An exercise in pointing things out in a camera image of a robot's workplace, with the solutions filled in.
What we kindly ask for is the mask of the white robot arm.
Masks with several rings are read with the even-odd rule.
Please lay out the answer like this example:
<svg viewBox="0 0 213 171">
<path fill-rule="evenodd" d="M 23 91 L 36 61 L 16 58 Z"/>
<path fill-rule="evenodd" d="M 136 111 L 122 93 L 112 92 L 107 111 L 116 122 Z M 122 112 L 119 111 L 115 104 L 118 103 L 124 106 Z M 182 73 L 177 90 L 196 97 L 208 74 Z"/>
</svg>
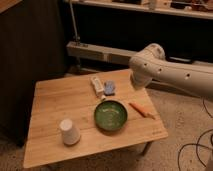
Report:
<svg viewBox="0 0 213 171">
<path fill-rule="evenodd" d="M 129 67 L 132 70 L 130 80 L 135 89 L 146 87 L 152 79 L 156 79 L 213 101 L 213 67 L 168 62 L 159 44 L 149 44 L 132 56 Z"/>
</svg>

